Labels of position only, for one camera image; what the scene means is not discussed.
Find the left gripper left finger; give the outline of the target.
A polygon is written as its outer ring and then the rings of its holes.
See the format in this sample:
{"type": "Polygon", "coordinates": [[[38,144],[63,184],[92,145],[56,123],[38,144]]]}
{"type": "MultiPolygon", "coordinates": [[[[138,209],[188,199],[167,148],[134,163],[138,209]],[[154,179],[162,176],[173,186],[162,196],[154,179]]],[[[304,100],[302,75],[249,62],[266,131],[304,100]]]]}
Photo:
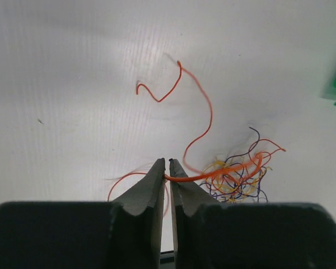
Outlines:
{"type": "Polygon", "coordinates": [[[0,268],[159,268],[164,173],[111,202],[0,204],[0,268]]]}

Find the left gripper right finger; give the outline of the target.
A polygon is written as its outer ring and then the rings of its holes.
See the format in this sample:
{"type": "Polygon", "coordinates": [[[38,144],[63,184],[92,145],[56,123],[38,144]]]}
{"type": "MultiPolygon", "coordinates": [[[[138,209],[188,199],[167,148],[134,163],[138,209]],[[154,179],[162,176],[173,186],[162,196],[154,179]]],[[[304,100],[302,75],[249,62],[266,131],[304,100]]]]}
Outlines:
{"type": "Polygon", "coordinates": [[[336,268],[336,223],[314,203],[218,202],[171,184],[176,268],[336,268]]]}

